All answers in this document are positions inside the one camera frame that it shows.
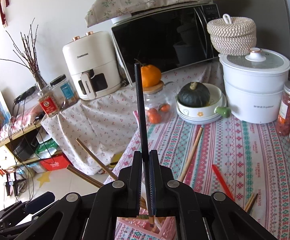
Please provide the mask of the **wooden shelf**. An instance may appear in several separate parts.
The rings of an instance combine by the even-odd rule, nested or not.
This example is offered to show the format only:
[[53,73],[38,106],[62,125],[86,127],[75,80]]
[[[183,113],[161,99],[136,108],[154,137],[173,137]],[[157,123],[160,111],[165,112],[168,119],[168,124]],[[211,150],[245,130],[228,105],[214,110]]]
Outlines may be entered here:
[[7,170],[11,167],[21,164],[20,158],[16,157],[13,145],[20,143],[24,136],[32,131],[38,131],[41,127],[42,119],[35,121],[33,124],[21,128],[19,131],[13,133],[10,138],[6,137],[0,141],[0,170]]

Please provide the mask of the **white electric cooker pot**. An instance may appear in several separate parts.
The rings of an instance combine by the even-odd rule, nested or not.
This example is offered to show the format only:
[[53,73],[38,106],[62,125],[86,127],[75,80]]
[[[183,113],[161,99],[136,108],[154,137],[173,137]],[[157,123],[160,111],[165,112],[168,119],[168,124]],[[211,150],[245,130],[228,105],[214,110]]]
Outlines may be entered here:
[[227,104],[239,120],[267,124],[278,118],[290,60],[272,50],[250,48],[248,55],[219,54]]

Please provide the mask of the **blue label clear jar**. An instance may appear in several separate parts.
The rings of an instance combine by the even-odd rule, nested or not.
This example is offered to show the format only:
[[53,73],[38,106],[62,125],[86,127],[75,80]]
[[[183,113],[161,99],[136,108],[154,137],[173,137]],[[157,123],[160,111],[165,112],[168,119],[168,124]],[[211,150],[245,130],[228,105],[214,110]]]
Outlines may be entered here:
[[52,80],[50,86],[60,109],[66,109],[77,103],[79,99],[77,91],[65,74]]

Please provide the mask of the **red plastic spoon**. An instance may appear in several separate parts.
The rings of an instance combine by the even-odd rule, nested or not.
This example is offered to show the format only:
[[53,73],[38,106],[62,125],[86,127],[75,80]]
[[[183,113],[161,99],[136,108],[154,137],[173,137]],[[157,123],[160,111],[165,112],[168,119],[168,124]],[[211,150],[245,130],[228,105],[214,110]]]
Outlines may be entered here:
[[234,200],[234,197],[229,189],[229,187],[227,186],[223,176],[221,175],[221,172],[220,170],[218,169],[218,167],[214,164],[212,164],[212,170],[214,172],[214,174],[216,175],[216,178],[218,179],[218,181],[220,182],[222,188],[224,189],[225,191],[225,194],[230,197],[232,200]]

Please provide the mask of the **jar of red dried fruit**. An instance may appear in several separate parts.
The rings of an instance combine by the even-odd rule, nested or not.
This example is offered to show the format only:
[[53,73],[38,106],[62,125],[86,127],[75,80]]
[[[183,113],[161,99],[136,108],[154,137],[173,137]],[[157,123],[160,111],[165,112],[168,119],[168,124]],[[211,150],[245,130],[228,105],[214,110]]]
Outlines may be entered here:
[[283,87],[276,131],[281,136],[287,136],[290,132],[290,81],[287,81]]

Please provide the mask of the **black chopstick gold tip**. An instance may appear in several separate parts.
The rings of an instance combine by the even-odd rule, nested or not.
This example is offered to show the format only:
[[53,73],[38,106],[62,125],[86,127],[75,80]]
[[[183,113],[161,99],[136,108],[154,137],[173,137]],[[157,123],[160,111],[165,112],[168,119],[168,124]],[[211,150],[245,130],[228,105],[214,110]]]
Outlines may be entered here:
[[246,209],[245,209],[245,211],[246,211],[247,213],[250,213],[250,212],[251,212],[251,210],[252,210],[252,208],[253,208],[253,206],[254,206],[254,204],[255,204],[257,198],[258,198],[258,194],[255,194],[255,195],[251,198],[251,200],[250,200],[248,206],[247,206]]
[[153,228],[154,223],[155,223],[155,218],[152,212],[152,202],[151,202],[151,194],[150,194],[149,150],[148,150],[146,113],[145,113],[145,107],[144,107],[143,86],[142,86],[142,76],[141,76],[141,64],[135,63],[134,70],[135,70],[135,87],[136,87],[136,96],[137,96],[137,111],[138,111],[138,122],[139,122],[140,139],[141,139],[144,182],[145,182],[146,198],[147,198],[147,209],[148,209],[148,215],[149,215],[149,223],[150,223],[150,226]]

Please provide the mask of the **red box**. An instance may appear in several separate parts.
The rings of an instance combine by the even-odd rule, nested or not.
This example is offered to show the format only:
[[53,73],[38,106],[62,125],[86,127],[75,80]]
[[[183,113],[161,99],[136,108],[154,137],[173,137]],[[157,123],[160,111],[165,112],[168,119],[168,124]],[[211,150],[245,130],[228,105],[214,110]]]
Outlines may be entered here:
[[67,168],[68,165],[72,165],[64,153],[57,154],[52,158],[41,160],[39,163],[46,171],[62,170]]

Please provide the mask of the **dry twig bunch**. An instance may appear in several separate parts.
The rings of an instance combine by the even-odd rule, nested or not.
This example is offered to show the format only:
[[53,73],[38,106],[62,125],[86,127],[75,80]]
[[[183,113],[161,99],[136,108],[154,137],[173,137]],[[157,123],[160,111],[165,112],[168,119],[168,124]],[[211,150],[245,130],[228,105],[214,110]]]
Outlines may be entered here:
[[21,42],[23,46],[22,49],[20,49],[16,45],[10,33],[6,31],[8,37],[10,38],[13,44],[13,48],[14,48],[13,53],[18,57],[19,61],[10,60],[10,59],[2,59],[2,58],[0,58],[0,61],[8,61],[8,62],[16,63],[25,67],[32,74],[38,91],[41,91],[47,86],[47,82],[42,77],[39,64],[38,64],[38,56],[37,56],[37,49],[36,49],[38,25],[36,25],[36,27],[33,28],[34,21],[35,19],[33,19],[32,22],[29,24],[29,30],[27,34],[23,34],[22,32],[20,32]]

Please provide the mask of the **glass jar wooden lid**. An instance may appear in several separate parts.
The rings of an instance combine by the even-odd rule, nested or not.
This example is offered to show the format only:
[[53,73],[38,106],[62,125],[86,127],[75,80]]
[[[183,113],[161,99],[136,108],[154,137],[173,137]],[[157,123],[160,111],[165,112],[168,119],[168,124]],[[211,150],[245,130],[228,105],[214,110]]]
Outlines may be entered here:
[[174,114],[175,92],[174,82],[164,83],[143,89],[144,109],[148,125],[168,122]]

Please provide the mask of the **long wooden stick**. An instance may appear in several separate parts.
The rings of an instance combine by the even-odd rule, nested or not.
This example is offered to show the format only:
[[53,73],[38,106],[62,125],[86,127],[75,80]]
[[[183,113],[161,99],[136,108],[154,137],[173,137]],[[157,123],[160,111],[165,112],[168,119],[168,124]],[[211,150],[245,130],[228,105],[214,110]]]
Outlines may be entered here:
[[187,171],[189,169],[191,161],[192,161],[192,159],[194,157],[194,154],[195,154],[195,152],[197,150],[197,146],[199,144],[199,141],[200,141],[200,138],[201,138],[203,130],[204,129],[202,127],[199,128],[199,131],[198,131],[197,136],[195,138],[194,144],[193,144],[193,146],[192,146],[192,148],[191,148],[191,150],[190,150],[190,152],[188,154],[188,157],[187,157],[187,160],[185,162],[185,165],[184,165],[184,167],[182,169],[182,172],[181,172],[180,176],[178,177],[178,180],[181,181],[181,182],[183,182],[184,179],[185,179],[185,176],[187,174]]

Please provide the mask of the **dark green pumpkin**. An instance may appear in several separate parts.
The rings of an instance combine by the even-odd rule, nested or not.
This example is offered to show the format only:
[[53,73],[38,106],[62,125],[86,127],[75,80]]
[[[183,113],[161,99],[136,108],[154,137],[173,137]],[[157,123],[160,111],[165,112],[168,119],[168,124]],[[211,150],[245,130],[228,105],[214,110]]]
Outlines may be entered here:
[[200,82],[190,82],[178,92],[178,102],[192,108],[205,107],[210,100],[210,91]]

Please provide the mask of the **pink plastic utensil basket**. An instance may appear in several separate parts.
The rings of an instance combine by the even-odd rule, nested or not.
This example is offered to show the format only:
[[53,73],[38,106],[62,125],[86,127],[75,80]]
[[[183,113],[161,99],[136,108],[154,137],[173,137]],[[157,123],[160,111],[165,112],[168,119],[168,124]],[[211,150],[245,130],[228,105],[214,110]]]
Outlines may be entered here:
[[156,218],[153,227],[147,215],[137,218],[118,218],[115,239],[177,239],[174,217]]

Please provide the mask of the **floral white cloth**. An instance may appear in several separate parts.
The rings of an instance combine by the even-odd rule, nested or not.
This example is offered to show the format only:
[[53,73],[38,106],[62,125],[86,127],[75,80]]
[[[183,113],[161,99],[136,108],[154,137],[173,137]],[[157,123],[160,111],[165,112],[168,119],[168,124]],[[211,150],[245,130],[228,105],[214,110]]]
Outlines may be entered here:
[[[195,141],[198,125],[182,120],[175,109],[175,95],[191,82],[211,83],[224,88],[223,69],[219,62],[194,64],[163,75],[168,95],[171,96],[170,111],[162,123],[147,128],[149,149],[157,150],[162,165],[172,169],[178,178],[186,157]],[[51,118],[44,118],[42,127],[60,146],[72,165],[91,176],[101,167],[76,142],[80,139],[105,165],[117,154],[122,158],[114,168],[118,173],[129,166],[134,151],[141,148],[137,123],[137,99],[134,86],[92,101],[79,100],[73,106]]]

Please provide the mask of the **wooden chopstick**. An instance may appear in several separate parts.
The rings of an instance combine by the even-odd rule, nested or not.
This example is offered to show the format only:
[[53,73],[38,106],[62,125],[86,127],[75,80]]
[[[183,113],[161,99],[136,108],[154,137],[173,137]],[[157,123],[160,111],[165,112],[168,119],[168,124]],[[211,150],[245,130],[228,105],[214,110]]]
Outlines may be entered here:
[[114,180],[118,180],[118,176],[114,174],[109,168],[107,168],[89,149],[84,143],[76,138],[76,142],[81,146],[81,148]]
[[82,178],[84,181],[87,181],[88,183],[92,184],[93,186],[95,186],[99,189],[104,186],[104,184],[101,183],[100,181],[98,181],[94,178],[91,178],[90,176],[84,174],[82,171],[76,169],[72,165],[68,165],[66,167],[66,169],[69,170],[70,172],[72,172],[73,174],[77,175],[79,178]]
[[254,199],[254,193],[251,194],[250,198],[248,199],[247,203],[245,204],[244,206],[244,211],[247,212],[248,211],[248,208],[250,206],[250,203],[252,202],[252,200]]

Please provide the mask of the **red label glass jar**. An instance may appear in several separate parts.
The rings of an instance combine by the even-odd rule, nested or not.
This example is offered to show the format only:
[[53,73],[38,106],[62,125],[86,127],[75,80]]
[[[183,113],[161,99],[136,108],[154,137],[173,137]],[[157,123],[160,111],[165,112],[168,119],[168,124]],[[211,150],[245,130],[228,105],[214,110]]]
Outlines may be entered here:
[[51,118],[60,112],[60,105],[57,102],[50,86],[38,91],[38,102],[45,114]]

